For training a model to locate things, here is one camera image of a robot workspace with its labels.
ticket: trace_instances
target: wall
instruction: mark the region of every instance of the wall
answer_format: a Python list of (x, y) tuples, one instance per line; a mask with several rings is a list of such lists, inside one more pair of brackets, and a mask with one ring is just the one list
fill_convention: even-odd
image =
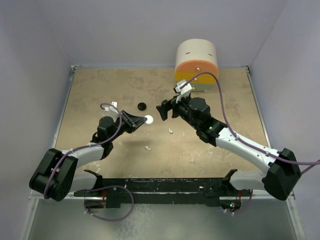
[[(320, 159), (319, 9), (317, 0), (289, 1), (252, 65), (272, 146), (291, 149), (302, 162)], [(309, 240), (319, 239), (319, 170), (303, 175), (294, 189)]]
[(252, 64), (286, 0), (38, 0), (72, 64), (174, 66), (204, 38), (220, 66)]
[(0, 0), (0, 232), (16, 240), (29, 180), (51, 146), (71, 68), (34, 0)]

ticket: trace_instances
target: white wall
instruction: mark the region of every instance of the white wall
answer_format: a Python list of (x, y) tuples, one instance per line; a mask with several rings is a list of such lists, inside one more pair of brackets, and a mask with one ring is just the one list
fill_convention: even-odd
[(71, 68), (35, 0), (0, 0), (0, 239), (16, 240)]
[(252, 64), (286, 0), (38, 0), (72, 64), (174, 66), (204, 38), (220, 66)]
[[(291, 149), (302, 162), (320, 159), (319, 9), (318, 0), (289, 1), (252, 65), (272, 146)], [(319, 183), (315, 167), (294, 189), (309, 240), (319, 239)]]

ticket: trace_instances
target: metal frame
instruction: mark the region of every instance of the metal frame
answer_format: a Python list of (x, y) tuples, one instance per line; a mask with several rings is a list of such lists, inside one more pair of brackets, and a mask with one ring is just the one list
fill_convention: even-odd
[[(253, 98), (254, 98), (255, 105), (256, 105), (256, 108), (257, 108), (257, 111), (258, 111), (258, 115), (259, 115), (259, 118), (260, 118), (260, 121), (261, 121), (261, 125), (262, 125), (263, 131), (264, 131), (264, 135), (265, 135), (265, 138), (266, 138), (266, 141), (267, 141), (267, 145), (268, 145), (268, 147), (271, 147), (270, 141), (269, 141), (269, 137), (268, 137), (268, 134), (267, 134), (267, 130), (266, 130), (266, 126), (265, 126), (265, 122), (263, 120), (262, 113), (261, 113), (261, 110), (260, 110), (260, 107), (259, 107), (259, 104), (258, 104), (258, 101), (257, 101), (256, 92), (255, 92), (255, 89), (254, 89), (254, 86), (253, 86), (253, 83), (252, 83), (252, 79), (251, 79), (251, 75), (250, 75), (250, 67), (249, 66), (242, 66), (242, 67), (246, 69), (248, 81), (250, 83), (250, 87), (251, 87), (251, 90), (252, 90)], [(54, 148), (55, 145), (56, 145), (58, 134), (59, 134), (59, 131), (60, 131), (60, 127), (61, 127), (62, 120), (63, 120), (63, 117), (64, 117), (64, 113), (65, 113), (65, 110), (66, 110), (69, 94), (70, 94), (71, 87), (72, 87), (72, 84), (73, 84), (73, 81), (74, 81), (74, 77), (75, 77), (75, 74), (76, 74), (76, 70), (79, 69), (79, 68), (84, 68), (85, 69), (85, 68), (89, 68), (89, 67), (82, 67), (80, 65), (72, 66), (72, 75), (71, 75), (71, 78), (70, 78), (70, 85), (69, 85), (69, 88), (68, 88), (67, 96), (65, 98), (65, 102), (64, 102), (63, 109), (62, 109), (61, 117), (60, 117), (60, 120), (58, 122), (58, 125), (57, 125), (57, 128), (56, 128), (56, 132), (55, 132), (55, 135), (54, 135), (54, 138), (53, 138), (52, 148)], [(34, 220), (34, 217), (35, 217), (35, 214), (36, 214), (38, 203), (39, 203), (40, 200), (43, 200), (43, 199), (44, 199), (43, 195), (41, 195), (40, 193), (37, 193), (37, 192), (35, 192), (33, 190), (31, 191), (31, 194), (30, 194), (30, 197), (29, 197), (29, 203), (28, 203), (28, 207), (27, 207), (26, 219), (25, 219), (25, 223), (24, 223), (24, 226), (23, 226), (23, 229), (22, 229), (22, 232), (21, 232), (20, 240), (28, 240), (29, 239), (30, 231), (31, 231), (31, 228), (32, 228), (32, 225), (33, 225), (33, 220)], [(85, 199), (86, 200), (100, 200), (101, 198), (100, 197), (75, 197), (75, 196), (73, 196), (73, 194), (69, 194), (68, 196), (65, 197), (65, 199), (83, 201)], [(220, 199), (221, 200), (233, 200), (234, 197), (221, 197)], [(274, 197), (269, 195), (266, 191), (255, 190), (254, 193), (253, 193), (252, 199), (274, 199)], [(286, 203), (287, 203), (287, 206), (288, 206), (289, 215), (291, 217), (292, 225), (293, 225), (293, 228), (295, 230), (295, 234), (296, 234), (297, 240), (306, 240), (305, 232), (304, 232), (304, 229), (303, 229), (303, 225), (301, 223), (301, 220), (300, 220), (300, 217), (299, 217), (299, 213), (298, 213), (298, 209), (296, 207), (294, 194), (292, 194), (291, 196), (288, 197), (288, 199), (286, 200)]]

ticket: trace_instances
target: yellow panel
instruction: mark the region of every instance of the yellow panel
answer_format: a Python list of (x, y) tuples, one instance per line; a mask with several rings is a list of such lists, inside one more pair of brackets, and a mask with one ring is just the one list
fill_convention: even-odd
[[(183, 79), (185, 80), (190, 80), (193, 76), (195, 76), (196, 73), (195, 72), (180, 72), (180, 71), (176, 71), (174, 73), (174, 80), (176, 82), (179, 82)], [(197, 77), (197, 81), (192, 80), (192, 83), (195, 84), (215, 84), (216, 80), (209, 74), (203, 74)]]

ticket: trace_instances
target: floor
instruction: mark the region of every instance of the floor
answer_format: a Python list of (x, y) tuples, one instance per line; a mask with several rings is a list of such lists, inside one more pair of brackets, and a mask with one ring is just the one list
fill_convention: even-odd
[[(219, 80), (231, 126), (243, 136), (267, 145), (246, 69), (222, 68)], [(224, 177), (230, 169), (257, 170), (233, 153), (203, 143), (182, 119), (161, 120), (156, 105), (172, 98), (174, 84), (173, 68), (77, 69), (56, 148), (65, 150), (87, 144), (99, 119), (106, 116), (100, 103), (115, 101), (120, 110), (130, 114), (152, 115), (154, 123), (118, 137), (106, 159), (89, 163), (78, 172), (89, 169), (104, 178), (197, 178)], [(191, 96), (205, 98), (211, 115), (223, 121), (217, 86)], [(138, 110), (140, 102), (147, 104), (145, 111)]]

